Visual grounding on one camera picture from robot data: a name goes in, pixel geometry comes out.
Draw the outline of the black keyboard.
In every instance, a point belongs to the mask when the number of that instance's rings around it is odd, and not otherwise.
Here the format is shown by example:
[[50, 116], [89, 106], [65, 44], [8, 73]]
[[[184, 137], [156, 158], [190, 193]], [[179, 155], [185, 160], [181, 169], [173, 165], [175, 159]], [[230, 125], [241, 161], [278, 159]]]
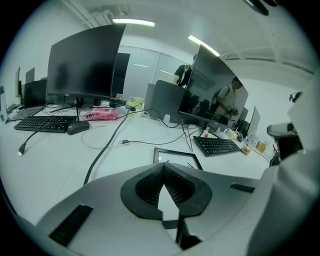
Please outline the black keyboard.
[[76, 120], [75, 116], [31, 116], [21, 120], [14, 126], [14, 129], [29, 132], [65, 133], [69, 124]]
[[205, 157], [215, 157], [241, 151], [231, 139], [193, 136], [193, 140]]

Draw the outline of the pink wipes packet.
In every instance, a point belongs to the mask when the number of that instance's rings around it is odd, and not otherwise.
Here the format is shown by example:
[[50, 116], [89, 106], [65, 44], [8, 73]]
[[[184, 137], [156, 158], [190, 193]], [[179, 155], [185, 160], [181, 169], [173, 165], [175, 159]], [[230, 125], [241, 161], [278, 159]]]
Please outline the pink wipes packet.
[[119, 111], [116, 108], [94, 108], [83, 116], [84, 120], [115, 120], [119, 117]]

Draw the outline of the large black curved monitor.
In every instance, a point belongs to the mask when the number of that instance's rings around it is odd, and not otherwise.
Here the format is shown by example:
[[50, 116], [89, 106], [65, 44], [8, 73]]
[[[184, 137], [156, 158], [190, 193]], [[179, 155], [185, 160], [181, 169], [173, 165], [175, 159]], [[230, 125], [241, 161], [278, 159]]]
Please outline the large black curved monitor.
[[51, 46], [47, 94], [100, 106], [112, 93], [114, 68], [124, 24], [105, 25], [73, 34]]

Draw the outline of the small black box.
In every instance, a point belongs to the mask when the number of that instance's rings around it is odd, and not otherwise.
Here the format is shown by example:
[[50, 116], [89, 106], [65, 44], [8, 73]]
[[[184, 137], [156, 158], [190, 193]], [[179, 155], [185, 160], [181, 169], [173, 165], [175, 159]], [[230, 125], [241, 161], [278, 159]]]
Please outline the small black box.
[[119, 107], [122, 107], [126, 104], [126, 101], [123, 101], [123, 100], [120, 100], [120, 99], [111, 99], [109, 101], [109, 107], [110, 108], [119, 108]]

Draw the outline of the black computer mouse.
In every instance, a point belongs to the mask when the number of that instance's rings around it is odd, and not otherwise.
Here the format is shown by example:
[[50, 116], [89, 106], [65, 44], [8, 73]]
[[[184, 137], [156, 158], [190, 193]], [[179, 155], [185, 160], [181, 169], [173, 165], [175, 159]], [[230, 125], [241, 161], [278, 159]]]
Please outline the black computer mouse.
[[74, 121], [69, 124], [67, 128], [68, 135], [75, 135], [84, 131], [87, 131], [90, 128], [90, 124], [87, 121]]

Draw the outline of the small black monitor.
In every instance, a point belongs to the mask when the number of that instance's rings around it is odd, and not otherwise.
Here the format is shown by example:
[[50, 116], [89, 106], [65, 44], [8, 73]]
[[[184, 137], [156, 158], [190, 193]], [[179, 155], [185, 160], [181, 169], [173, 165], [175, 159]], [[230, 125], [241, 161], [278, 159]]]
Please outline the small black monitor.
[[251, 122], [248, 128], [248, 134], [250, 135], [252, 132], [256, 131], [258, 129], [258, 125], [260, 122], [261, 116], [257, 109], [257, 107], [254, 107]]

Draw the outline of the grey monitor back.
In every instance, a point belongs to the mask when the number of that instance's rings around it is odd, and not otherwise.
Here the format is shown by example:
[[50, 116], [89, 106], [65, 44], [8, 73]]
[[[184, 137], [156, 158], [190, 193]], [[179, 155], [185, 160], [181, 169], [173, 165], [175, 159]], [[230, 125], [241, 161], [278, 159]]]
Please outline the grey monitor back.
[[183, 118], [179, 114], [179, 109], [185, 91], [186, 89], [183, 87], [158, 80], [155, 84], [150, 108], [159, 112], [160, 119], [164, 120], [168, 115], [171, 123], [180, 123]]

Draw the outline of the framed deer picture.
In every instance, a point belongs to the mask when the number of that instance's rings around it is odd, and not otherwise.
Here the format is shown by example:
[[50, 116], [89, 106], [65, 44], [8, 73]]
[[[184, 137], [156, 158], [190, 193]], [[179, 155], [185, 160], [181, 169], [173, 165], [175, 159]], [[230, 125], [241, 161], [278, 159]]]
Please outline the framed deer picture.
[[197, 156], [194, 153], [180, 152], [155, 147], [153, 163], [175, 163], [189, 168], [203, 170]]

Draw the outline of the grey laptop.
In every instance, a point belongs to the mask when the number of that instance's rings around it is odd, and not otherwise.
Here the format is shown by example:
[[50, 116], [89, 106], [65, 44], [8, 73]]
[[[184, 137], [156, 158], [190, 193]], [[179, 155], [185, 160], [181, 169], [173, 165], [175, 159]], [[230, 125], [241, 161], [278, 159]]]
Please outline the grey laptop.
[[13, 115], [12, 117], [9, 117], [7, 119], [8, 122], [12, 122], [12, 121], [19, 121], [19, 120], [23, 120], [27, 117], [32, 117], [35, 114], [39, 113], [40, 111], [42, 111], [45, 107], [44, 106], [38, 106], [38, 107], [30, 107], [30, 108], [24, 108], [21, 111], [17, 112], [15, 115]]

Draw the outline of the black office chair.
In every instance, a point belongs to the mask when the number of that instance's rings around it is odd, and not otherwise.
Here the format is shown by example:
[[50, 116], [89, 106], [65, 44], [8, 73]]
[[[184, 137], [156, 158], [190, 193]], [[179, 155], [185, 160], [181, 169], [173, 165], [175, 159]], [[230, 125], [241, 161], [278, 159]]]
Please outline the black office chair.
[[281, 161], [303, 149], [292, 122], [271, 124], [266, 131], [269, 136], [274, 138]]

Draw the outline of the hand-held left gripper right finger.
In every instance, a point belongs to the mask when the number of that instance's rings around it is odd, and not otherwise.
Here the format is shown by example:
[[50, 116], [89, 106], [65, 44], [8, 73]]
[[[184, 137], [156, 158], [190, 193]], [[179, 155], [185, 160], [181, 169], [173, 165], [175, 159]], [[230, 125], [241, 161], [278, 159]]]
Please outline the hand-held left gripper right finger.
[[179, 164], [163, 165], [164, 185], [178, 210], [176, 253], [245, 253], [255, 222], [242, 211], [259, 180]]

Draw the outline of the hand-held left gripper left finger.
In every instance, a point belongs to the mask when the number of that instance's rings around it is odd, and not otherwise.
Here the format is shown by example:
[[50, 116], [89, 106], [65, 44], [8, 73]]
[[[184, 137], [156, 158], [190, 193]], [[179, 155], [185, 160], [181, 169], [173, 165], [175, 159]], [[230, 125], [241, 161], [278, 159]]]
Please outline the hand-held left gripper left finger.
[[139, 218], [121, 200], [121, 187], [154, 164], [95, 179], [47, 211], [36, 227], [47, 236], [79, 205], [92, 208], [67, 248], [84, 256], [173, 256], [182, 252], [162, 220]]

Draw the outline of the long ceiling light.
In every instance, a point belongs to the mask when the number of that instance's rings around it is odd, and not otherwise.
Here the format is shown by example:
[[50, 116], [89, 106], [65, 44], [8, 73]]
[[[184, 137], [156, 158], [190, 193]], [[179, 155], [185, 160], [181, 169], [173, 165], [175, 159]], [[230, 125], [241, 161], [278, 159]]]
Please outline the long ceiling light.
[[154, 27], [155, 22], [141, 19], [131, 19], [131, 18], [114, 18], [112, 20], [115, 24], [133, 24], [142, 25], [147, 27]]
[[209, 50], [211, 53], [213, 53], [215, 56], [219, 57], [220, 54], [215, 50], [213, 49], [211, 46], [209, 46], [208, 44], [206, 44], [205, 42], [203, 42], [202, 40], [198, 39], [197, 37], [194, 37], [193, 35], [189, 35], [188, 36], [188, 39], [200, 46], [203, 46], [205, 47], [207, 50]]

